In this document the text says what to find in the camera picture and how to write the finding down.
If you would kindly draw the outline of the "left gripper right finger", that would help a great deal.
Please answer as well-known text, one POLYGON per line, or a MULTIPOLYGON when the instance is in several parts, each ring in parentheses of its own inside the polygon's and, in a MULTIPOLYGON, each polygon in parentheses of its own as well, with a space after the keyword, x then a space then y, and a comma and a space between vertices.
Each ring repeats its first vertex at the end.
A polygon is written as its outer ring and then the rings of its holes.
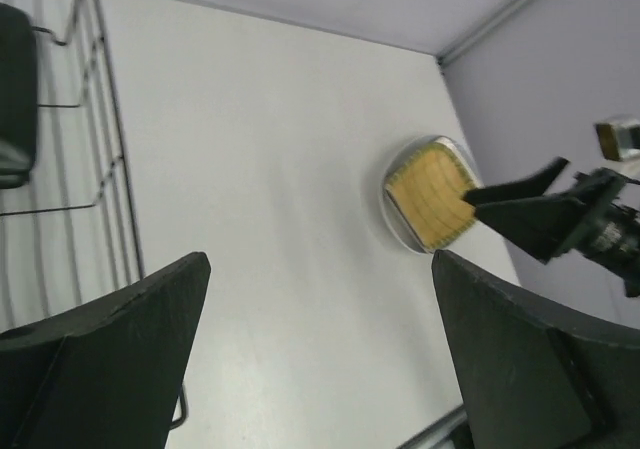
POLYGON ((448 251, 432 277, 467 423, 462 448, 636 448, 639 332, 448 251))

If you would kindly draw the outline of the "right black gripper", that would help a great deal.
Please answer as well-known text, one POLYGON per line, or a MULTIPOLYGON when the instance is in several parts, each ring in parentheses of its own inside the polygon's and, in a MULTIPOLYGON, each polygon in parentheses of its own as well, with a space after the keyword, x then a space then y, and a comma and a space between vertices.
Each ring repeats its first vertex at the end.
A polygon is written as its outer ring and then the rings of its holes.
POLYGON ((519 249, 548 263, 571 250, 621 278, 639 295, 639 210, 617 203, 639 180, 608 168, 576 173, 570 190, 542 196, 569 165, 556 157, 534 174, 475 188, 463 200, 475 217, 519 249))

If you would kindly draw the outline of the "black wire dish rack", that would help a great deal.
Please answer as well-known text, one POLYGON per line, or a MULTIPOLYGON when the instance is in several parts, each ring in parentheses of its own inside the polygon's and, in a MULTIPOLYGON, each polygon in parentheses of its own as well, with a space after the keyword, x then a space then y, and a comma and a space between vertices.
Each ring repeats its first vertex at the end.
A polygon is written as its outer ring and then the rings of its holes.
MULTIPOLYGON (((101 0, 2 4, 31 20, 39 93, 29 181, 1 187, 1 335, 151 275, 101 0)), ((183 382, 170 432, 187 416, 183 382)))

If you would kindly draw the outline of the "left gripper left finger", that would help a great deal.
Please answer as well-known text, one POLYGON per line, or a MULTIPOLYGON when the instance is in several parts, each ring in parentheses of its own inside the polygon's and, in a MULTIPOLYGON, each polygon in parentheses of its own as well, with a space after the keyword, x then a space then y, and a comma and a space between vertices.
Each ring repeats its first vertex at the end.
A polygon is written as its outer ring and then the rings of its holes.
POLYGON ((146 278, 1 335, 4 448, 162 448, 211 266, 192 252, 146 278))

